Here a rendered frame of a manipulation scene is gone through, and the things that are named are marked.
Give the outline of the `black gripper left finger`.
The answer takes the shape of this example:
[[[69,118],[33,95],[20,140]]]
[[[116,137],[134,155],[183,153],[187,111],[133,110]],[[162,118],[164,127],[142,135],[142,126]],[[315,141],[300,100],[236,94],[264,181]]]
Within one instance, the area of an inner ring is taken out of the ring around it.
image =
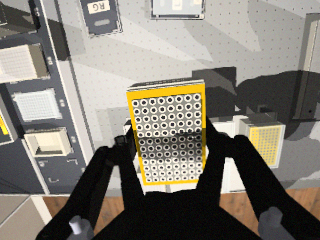
[[[101,146],[96,150],[66,204],[44,226],[35,240],[93,238],[114,166],[119,166],[130,240],[154,240],[153,218],[133,163],[137,148],[132,125],[126,135],[116,136],[114,141],[112,147]]]

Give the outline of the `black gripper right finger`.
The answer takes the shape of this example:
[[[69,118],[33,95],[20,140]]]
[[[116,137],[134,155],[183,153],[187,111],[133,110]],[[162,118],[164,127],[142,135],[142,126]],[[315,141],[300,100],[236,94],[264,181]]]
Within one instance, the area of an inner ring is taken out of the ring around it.
[[[233,158],[262,240],[320,240],[320,221],[287,194],[247,136],[218,132],[206,116],[206,146],[204,169],[184,217],[187,240],[212,238],[225,158]]]

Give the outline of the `dark grey rectangular nest labelled rg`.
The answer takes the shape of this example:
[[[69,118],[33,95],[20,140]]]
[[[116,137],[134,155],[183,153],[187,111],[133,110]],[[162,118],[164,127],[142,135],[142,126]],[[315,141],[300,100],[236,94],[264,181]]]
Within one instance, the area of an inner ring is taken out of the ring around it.
[[[117,0],[79,0],[88,38],[121,33]]]

